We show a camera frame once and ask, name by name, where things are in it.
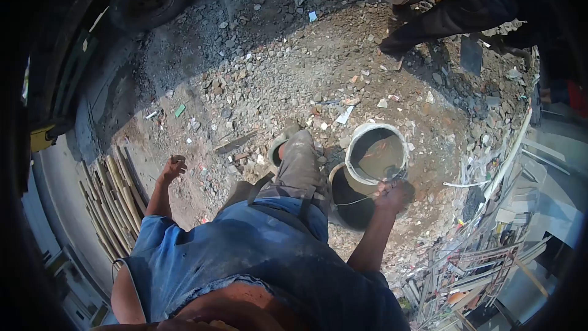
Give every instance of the yellow vehicle part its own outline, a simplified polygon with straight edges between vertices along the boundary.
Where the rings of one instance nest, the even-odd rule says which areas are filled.
[[[51,147],[57,142],[57,137],[50,139],[47,132],[55,127],[55,124],[43,127],[31,132],[31,151],[38,152]]]

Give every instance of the hand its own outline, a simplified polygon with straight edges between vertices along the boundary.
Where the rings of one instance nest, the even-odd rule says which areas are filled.
[[[180,174],[183,174],[187,170],[186,158],[181,155],[173,155],[169,158],[168,162],[165,164],[164,171],[161,172],[161,175],[157,179],[158,183],[169,185],[172,183],[172,180],[176,179]]]
[[[401,180],[381,181],[375,193],[376,208],[392,210],[398,213],[404,203],[404,183]]]

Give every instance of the white bucket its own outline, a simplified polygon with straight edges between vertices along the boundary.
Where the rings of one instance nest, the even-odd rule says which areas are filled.
[[[398,164],[394,167],[394,169],[396,170],[395,173],[390,174],[389,176],[382,176],[382,177],[378,177],[378,176],[373,176],[368,174],[367,172],[365,172],[361,166],[359,166],[358,161],[357,161],[357,156],[353,156],[353,151],[357,149],[358,147],[358,142],[360,140],[365,139],[368,136],[371,136],[372,133],[370,133],[373,130],[377,130],[377,129],[385,129],[388,131],[391,131],[394,135],[396,135],[399,139],[400,142],[400,149],[401,151],[398,151],[397,153],[399,154],[398,156]],[[347,149],[347,153],[345,154],[345,165],[347,166],[347,170],[349,171],[349,175],[351,175],[355,180],[359,181],[360,183],[366,184],[366,185],[377,185],[378,182],[384,178],[386,179],[392,179],[394,178],[396,175],[398,175],[399,172],[401,172],[405,166],[406,166],[406,161],[408,159],[408,146],[406,144],[406,140],[404,138],[404,136],[402,135],[402,133],[396,129],[394,126],[391,126],[389,124],[383,124],[383,123],[365,123],[360,125],[359,127],[357,127],[355,129],[355,131],[353,132],[353,136],[351,136],[351,143],[349,144],[349,147]]]

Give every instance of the dirty pants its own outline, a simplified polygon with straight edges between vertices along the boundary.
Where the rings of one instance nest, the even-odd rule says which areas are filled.
[[[393,6],[394,13],[410,10],[409,5],[421,0],[409,0],[407,4]],[[514,19],[493,15],[481,0],[442,0],[431,9],[418,14],[382,41],[380,50],[388,55],[404,55],[414,45],[430,42],[460,33],[489,30]]]
[[[311,204],[318,207],[328,217],[330,195],[326,180],[319,170],[314,141],[307,130],[298,131],[286,142],[282,163],[275,180],[274,183],[266,184],[257,196],[303,199],[309,188],[314,187]],[[254,185],[247,181],[237,182],[220,211],[234,203],[247,200],[253,188]]]

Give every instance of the red object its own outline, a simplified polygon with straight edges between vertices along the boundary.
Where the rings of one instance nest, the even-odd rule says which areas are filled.
[[[567,92],[570,95],[570,107],[577,111],[582,117],[588,117],[586,97],[582,87],[572,80],[567,81]]]

